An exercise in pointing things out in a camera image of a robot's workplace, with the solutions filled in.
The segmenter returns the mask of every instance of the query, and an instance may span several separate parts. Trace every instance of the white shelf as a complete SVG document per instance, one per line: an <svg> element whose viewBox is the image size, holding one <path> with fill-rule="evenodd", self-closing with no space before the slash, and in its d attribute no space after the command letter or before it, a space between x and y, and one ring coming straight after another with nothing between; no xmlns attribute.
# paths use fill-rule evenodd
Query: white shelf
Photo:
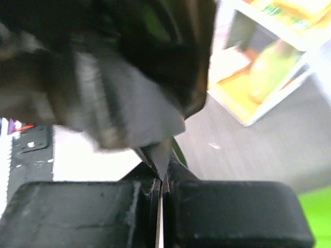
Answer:
<svg viewBox="0 0 331 248"><path fill-rule="evenodd" d="M258 9L255 9L243 0L222 1L231 5L235 10L241 12L255 22L259 23L261 26L265 27L266 29L277 35L280 39L286 41L288 44L292 45L299 51L307 52L314 49L318 49L329 39L331 39L331 25L324 31L325 34L328 34L327 36L319 40L310 40L286 27L284 24L278 22L273 17L269 17Z"/></svg>

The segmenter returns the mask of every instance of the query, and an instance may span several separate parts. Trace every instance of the bright green object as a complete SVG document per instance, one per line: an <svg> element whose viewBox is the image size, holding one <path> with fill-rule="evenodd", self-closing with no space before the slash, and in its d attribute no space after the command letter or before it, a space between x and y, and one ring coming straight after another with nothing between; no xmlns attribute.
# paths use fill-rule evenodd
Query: bright green object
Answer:
<svg viewBox="0 0 331 248"><path fill-rule="evenodd" d="M250 69L249 97L261 104L298 60L298 52L283 40L267 46Z"/></svg>
<svg viewBox="0 0 331 248"><path fill-rule="evenodd" d="M311 231L315 248L331 248L331 187L299 196Z"/></svg>

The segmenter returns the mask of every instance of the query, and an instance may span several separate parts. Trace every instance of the orange shelf board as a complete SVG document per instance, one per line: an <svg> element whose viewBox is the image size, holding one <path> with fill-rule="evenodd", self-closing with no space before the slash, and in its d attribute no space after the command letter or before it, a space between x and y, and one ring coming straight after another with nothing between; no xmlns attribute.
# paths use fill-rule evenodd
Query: orange shelf board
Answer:
<svg viewBox="0 0 331 248"><path fill-rule="evenodd" d="M243 123L248 123L259 107L258 104L249 99L248 73L248 69L239 72L217 83L210 89L221 99L224 107L231 111Z"/></svg>

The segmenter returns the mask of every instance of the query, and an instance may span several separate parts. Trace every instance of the yellow-green bottle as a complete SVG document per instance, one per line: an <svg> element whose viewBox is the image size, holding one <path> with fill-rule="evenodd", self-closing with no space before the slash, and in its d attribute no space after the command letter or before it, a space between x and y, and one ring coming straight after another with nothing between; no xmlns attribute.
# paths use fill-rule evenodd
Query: yellow-green bottle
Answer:
<svg viewBox="0 0 331 248"><path fill-rule="evenodd" d="M279 39L267 46L250 69L250 99L261 104L290 72L298 58L298 51L283 40Z"/></svg>

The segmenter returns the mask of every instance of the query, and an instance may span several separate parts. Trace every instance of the green bottle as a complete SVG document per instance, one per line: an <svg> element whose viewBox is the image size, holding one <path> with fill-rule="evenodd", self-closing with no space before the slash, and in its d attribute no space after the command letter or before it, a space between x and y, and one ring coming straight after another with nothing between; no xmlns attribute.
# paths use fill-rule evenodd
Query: green bottle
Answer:
<svg viewBox="0 0 331 248"><path fill-rule="evenodd" d="M250 99L261 104L290 72L298 59L298 51L281 39L267 46L250 69Z"/></svg>

